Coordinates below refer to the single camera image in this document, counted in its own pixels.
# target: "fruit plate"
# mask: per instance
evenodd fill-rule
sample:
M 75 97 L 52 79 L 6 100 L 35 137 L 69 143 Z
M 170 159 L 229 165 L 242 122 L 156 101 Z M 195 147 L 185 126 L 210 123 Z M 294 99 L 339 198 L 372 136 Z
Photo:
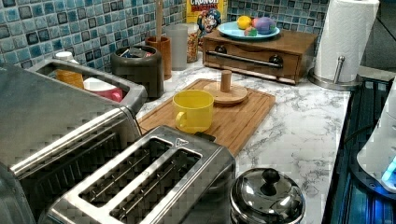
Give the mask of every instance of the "fruit plate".
M 275 30 L 269 35 L 257 34 L 256 36 L 244 36 L 244 30 L 241 30 L 238 28 L 236 21 L 230 21 L 230 22 L 223 23 L 218 27 L 218 30 L 222 34 L 227 35 L 231 38 L 244 39 L 244 40 L 265 39 L 265 38 L 269 38 L 269 37 L 272 37 L 272 36 L 280 33 L 279 28 L 276 27 Z

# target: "yellow mug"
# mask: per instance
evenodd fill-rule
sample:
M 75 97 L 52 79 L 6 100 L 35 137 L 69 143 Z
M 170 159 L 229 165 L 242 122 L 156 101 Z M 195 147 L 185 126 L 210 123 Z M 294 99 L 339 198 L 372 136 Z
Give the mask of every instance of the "yellow mug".
M 207 91 L 187 90 L 173 97 L 176 127 L 185 133 L 204 132 L 213 117 L 213 96 Z

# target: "cereal box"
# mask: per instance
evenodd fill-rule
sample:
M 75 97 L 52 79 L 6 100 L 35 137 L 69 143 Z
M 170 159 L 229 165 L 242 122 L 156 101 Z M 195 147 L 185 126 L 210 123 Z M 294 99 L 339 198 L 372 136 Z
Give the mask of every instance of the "cereal box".
M 187 0 L 187 22 L 196 22 L 199 26 L 199 49 L 202 37 L 211 33 L 222 22 L 227 21 L 228 0 Z

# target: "bread box handle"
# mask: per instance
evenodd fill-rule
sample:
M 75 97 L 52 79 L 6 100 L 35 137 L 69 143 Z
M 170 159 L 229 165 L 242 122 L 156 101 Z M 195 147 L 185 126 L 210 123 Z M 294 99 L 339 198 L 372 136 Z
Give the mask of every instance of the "bread box handle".
M 206 53 L 209 55 L 214 55 L 214 56 L 227 58 L 227 59 L 234 59 L 234 60 L 238 60 L 238 61 L 245 62 L 245 63 L 255 63 L 255 64 L 262 65 L 262 66 L 269 66 L 269 67 L 274 67 L 274 68 L 282 68 L 283 67 L 283 59 L 282 59 L 282 57 L 280 57 L 277 54 L 271 56 L 269 62 L 262 62 L 262 61 L 258 61 L 258 60 L 254 60 L 254 59 L 229 55 L 229 54 L 227 54 L 227 49 L 224 48 L 224 46 L 216 46 L 215 50 L 207 50 Z

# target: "tile backsplash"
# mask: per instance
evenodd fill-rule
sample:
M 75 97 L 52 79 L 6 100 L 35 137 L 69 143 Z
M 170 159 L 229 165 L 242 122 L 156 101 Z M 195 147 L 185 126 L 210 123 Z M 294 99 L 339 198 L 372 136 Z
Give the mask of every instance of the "tile backsplash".
M 228 18 L 266 16 L 281 29 L 320 34 L 329 0 L 231 0 Z M 163 27 L 185 22 L 186 0 L 163 0 Z M 155 0 L 1 0 L 0 63 L 28 68 L 72 51 L 104 69 L 110 53 L 155 35 Z
M 163 26 L 182 22 L 186 0 L 163 0 Z M 54 52 L 103 69 L 110 53 L 155 35 L 154 0 L 2 0 L 0 62 L 28 68 Z

